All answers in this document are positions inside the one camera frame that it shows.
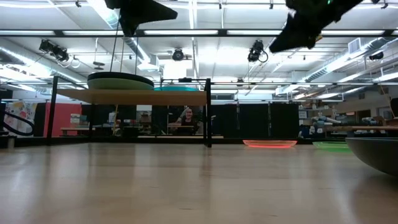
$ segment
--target red wall panel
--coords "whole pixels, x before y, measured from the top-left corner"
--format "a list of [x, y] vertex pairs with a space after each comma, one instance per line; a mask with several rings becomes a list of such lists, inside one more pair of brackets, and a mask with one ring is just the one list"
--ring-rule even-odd
[[[59, 137], [62, 135], [61, 128], [70, 127], [70, 114], [81, 114], [80, 104], [56, 103], [54, 124], [52, 128], [52, 136]], [[45, 123], [44, 123], [44, 136], [47, 136], [47, 127], [50, 117], [50, 103], [45, 104]], [[76, 135], [77, 132], [69, 131], [69, 135]]]

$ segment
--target dark gray bowl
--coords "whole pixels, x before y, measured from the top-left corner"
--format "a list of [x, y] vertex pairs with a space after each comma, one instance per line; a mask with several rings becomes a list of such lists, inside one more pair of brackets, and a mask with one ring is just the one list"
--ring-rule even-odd
[[346, 142], [362, 162], [398, 177], [398, 139], [346, 138]]

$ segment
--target wooden floor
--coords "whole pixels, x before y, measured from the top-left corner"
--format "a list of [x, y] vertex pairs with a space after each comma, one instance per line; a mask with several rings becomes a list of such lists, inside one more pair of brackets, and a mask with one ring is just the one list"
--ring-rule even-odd
[[398, 179], [351, 153], [76, 144], [0, 152], [0, 223], [396, 224]]

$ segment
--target person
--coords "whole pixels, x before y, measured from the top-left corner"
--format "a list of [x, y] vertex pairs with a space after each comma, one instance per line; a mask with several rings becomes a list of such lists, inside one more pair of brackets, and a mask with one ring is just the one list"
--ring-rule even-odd
[[179, 126], [192, 126], [177, 128], [176, 134], [190, 135], [195, 134], [198, 131], [198, 123], [193, 118], [193, 111], [191, 108], [186, 108], [183, 112], [183, 116], [176, 120]]

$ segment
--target ceiling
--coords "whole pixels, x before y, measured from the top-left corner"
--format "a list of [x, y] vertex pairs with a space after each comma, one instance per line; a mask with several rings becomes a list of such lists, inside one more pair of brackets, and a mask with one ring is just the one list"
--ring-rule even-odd
[[[190, 22], [188, 0], [158, 1], [172, 7], [178, 12], [176, 20], [150, 22], [142, 24], [140, 29], [281, 29], [287, 18], [288, 10], [283, 8], [283, 1], [274, 0], [274, 9], [269, 9], [268, 1], [260, 0], [223, 0], [223, 9], [218, 8], [219, 0], [197, 0], [197, 10], [193, 10], [195, 21]], [[380, 9], [382, 4], [374, 7], [370, 1], [364, 1], [356, 9], [345, 14], [339, 23], [331, 24], [327, 29], [398, 29], [398, 0], [387, 0], [389, 7]], [[0, 0], [0, 29], [110, 29], [109, 25], [90, 6], [80, 1], [83, 7], [56, 7], [71, 4], [68, 0]], [[29, 8], [49, 6], [53, 8]], [[40, 37], [13, 37], [7, 40], [42, 55], [39, 45]], [[146, 72], [137, 69], [135, 54], [124, 45], [120, 38], [99, 38], [97, 56], [94, 38], [46, 38], [54, 44], [68, 49], [81, 62], [77, 68], [68, 67], [82, 77], [95, 72], [94, 60], [105, 63], [105, 70], [111, 69], [112, 52], [115, 48], [112, 71], [122, 71], [148, 76], [159, 81], [160, 72]], [[195, 55], [198, 77], [212, 78], [218, 82], [236, 81], [245, 78], [251, 82], [297, 81], [296, 72], [306, 72], [326, 63], [327, 60], [348, 48], [351, 37], [328, 37], [320, 40], [309, 49], [297, 49], [269, 55], [266, 63], [248, 63], [249, 48], [257, 37], [140, 37], [138, 44], [148, 54], [157, 55], [161, 66], [170, 63], [170, 53], [181, 48], [186, 55]], [[266, 46], [272, 37], [261, 38]], [[385, 49], [385, 58], [394, 58], [397, 53], [396, 43]], [[56, 62], [51, 56], [43, 57]], [[366, 62], [366, 68], [375, 66], [380, 61]], [[356, 58], [351, 63], [338, 68], [335, 72], [352, 75], [365, 69], [363, 58]]]

